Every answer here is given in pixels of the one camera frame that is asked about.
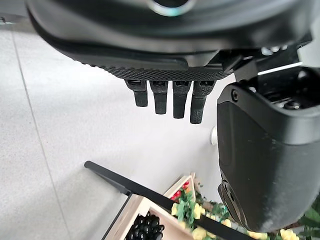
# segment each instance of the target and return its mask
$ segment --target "black beads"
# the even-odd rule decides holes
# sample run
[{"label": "black beads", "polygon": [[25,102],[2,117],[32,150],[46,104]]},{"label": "black beads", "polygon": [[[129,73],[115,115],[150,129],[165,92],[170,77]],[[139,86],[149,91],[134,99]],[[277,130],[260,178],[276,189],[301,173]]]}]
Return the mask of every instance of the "black beads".
[{"label": "black beads", "polygon": [[160,225],[159,217],[149,211],[145,217],[139,215],[131,226],[124,240],[161,240],[164,236],[164,225]]}]

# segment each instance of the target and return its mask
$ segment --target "wooden box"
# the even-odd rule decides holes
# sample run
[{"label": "wooden box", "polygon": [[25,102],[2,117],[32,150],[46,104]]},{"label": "wooden box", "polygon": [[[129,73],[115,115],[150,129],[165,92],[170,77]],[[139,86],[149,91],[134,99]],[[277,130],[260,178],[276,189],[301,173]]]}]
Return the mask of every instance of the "wooden box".
[{"label": "wooden box", "polygon": [[193,240],[192,234],[179,225],[178,220],[148,198],[132,195],[115,220],[105,240],[124,240],[135,219],[140,214],[146,216],[148,211],[160,218],[160,224],[165,226],[163,240]]},{"label": "wooden box", "polygon": [[195,191],[195,183],[194,183],[194,174],[190,174],[189,176],[181,177],[172,187],[170,187],[163,196],[167,198],[173,197],[173,195],[180,189],[182,186],[189,181],[188,187],[191,188],[192,198],[196,201],[196,191]]}]

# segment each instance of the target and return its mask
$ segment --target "black screw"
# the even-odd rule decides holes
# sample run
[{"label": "black screw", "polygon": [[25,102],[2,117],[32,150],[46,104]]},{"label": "black screw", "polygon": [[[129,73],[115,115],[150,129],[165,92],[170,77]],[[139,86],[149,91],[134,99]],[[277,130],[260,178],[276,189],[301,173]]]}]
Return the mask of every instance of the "black screw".
[{"label": "black screw", "polygon": [[236,90],[232,90],[232,92],[231,92],[231,97],[232,97],[232,100],[234,101],[234,102],[238,102],[238,100],[239,100],[239,95],[238,95],[238,92],[236,91]]},{"label": "black screw", "polygon": [[284,105],[284,108],[288,110],[298,110],[300,109],[300,107],[301,107],[300,103],[294,100],[289,101]]}]

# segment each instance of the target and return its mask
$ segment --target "camera lens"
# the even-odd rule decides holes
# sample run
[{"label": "camera lens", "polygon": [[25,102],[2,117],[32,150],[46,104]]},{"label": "camera lens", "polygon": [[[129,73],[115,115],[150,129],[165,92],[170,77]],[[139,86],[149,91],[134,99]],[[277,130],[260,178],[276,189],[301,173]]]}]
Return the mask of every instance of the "camera lens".
[{"label": "camera lens", "polygon": [[177,17],[190,11],[197,0],[147,0],[149,8],[166,17]]},{"label": "camera lens", "polygon": [[157,4],[167,8],[178,8],[186,4],[189,0],[154,0]]}]

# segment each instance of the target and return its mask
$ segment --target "white floor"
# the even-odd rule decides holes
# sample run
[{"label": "white floor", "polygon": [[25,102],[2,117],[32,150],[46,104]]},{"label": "white floor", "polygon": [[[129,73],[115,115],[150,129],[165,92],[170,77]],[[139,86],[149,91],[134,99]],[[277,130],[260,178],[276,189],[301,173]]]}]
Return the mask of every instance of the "white floor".
[{"label": "white floor", "polygon": [[0,26],[0,239],[101,239],[125,197],[87,160],[159,193],[195,171],[220,201],[210,131],[232,80],[217,84],[192,125],[190,99],[186,118],[173,119],[169,90],[167,114],[156,115],[151,91],[138,108],[122,79],[60,54],[28,22]]}]

